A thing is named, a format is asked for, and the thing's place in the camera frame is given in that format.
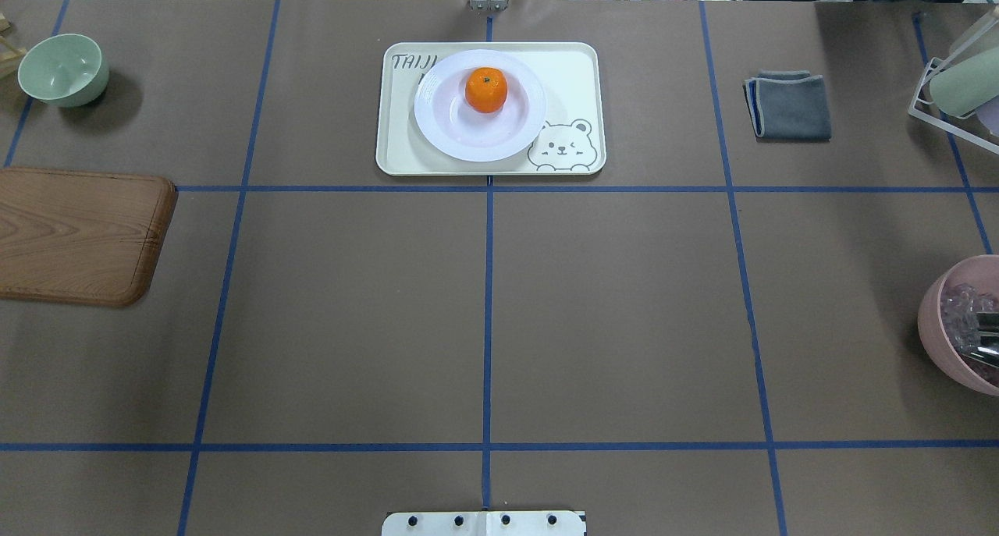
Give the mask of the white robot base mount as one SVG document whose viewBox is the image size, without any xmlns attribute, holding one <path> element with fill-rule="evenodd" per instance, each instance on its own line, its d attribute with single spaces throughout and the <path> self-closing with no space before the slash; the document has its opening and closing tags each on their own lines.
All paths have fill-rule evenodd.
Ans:
<svg viewBox="0 0 999 536">
<path fill-rule="evenodd" d="M 382 535 L 586 535 L 585 514 L 571 510 L 397 512 Z"/>
</svg>

